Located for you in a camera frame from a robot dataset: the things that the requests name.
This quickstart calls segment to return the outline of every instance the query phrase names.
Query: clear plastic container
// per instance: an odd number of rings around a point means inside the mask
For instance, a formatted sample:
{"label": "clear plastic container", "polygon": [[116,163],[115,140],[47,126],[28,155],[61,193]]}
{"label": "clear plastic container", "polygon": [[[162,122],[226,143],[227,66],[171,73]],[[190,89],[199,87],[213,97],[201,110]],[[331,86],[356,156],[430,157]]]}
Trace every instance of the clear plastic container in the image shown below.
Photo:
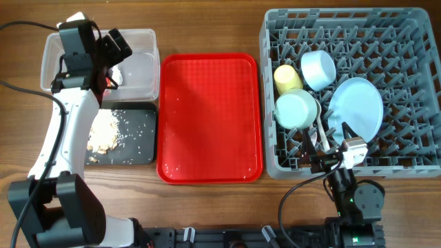
{"label": "clear plastic container", "polygon": [[[109,30],[102,30],[104,36]],[[119,63],[123,83],[117,90],[106,90],[103,101],[152,101],[159,94],[160,60],[156,35],[151,29],[119,30],[133,54]],[[41,64],[41,89],[50,92],[50,85],[59,69],[59,58],[64,53],[59,33],[46,40]]]}

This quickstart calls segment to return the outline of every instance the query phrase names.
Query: black tray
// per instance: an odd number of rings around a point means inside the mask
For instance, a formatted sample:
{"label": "black tray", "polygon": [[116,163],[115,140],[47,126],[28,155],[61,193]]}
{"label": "black tray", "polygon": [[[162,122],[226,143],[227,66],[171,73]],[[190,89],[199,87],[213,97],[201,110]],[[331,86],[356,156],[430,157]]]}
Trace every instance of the black tray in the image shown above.
{"label": "black tray", "polygon": [[[119,111],[119,132],[127,137],[118,144],[118,147],[109,149],[107,154],[86,150],[86,165],[146,165],[156,159],[158,111],[153,103],[110,102],[103,103],[101,109]],[[99,161],[91,162],[89,160],[91,156]]]}

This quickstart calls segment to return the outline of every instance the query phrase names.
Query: yellow cup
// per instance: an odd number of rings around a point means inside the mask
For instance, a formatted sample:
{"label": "yellow cup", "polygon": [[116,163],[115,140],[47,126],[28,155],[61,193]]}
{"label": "yellow cup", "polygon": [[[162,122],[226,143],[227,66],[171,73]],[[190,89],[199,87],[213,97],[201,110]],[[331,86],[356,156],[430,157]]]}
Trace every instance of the yellow cup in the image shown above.
{"label": "yellow cup", "polygon": [[276,69],[274,82],[279,94],[283,94],[290,89],[303,89],[302,80],[290,65],[281,65]]}

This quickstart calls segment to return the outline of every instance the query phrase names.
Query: cup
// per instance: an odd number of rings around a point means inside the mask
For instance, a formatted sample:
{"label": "cup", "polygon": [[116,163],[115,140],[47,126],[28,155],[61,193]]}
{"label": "cup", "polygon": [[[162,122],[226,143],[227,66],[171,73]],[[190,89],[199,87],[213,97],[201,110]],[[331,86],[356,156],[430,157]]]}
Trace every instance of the cup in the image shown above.
{"label": "cup", "polygon": [[277,122],[286,129],[305,129],[314,122],[316,115],[316,101],[305,90],[288,90],[276,101],[274,116]]}
{"label": "cup", "polygon": [[321,91],[336,80],[334,60],[325,51],[306,52],[300,60],[305,82],[315,91]]}
{"label": "cup", "polygon": [[290,65],[281,65],[274,72],[274,82],[279,94],[290,89],[303,89],[302,79]]}

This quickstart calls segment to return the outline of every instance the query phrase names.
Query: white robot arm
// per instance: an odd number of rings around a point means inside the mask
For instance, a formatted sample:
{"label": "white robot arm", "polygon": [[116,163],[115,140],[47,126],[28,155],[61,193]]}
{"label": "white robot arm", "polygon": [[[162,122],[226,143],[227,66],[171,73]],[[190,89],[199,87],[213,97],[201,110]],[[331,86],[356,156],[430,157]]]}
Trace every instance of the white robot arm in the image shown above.
{"label": "white robot arm", "polygon": [[[52,118],[41,153],[28,179],[11,184],[8,200],[18,218],[36,182],[43,180],[21,228],[31,247],[152,247],[136,219],[106,216],[104,208],[86,186],[84,157],[90,128],[107,88],[108,68],[132,54],[115,29],[95,40],[93,21],[71,19],[59,25],[67,72],[59,72],[52,82],[52,93],[65,108],[65,127],[54,163],[42,178],[54,147],[61,122],[54,103]],[[53,197],[61,207],[47,209]]]}

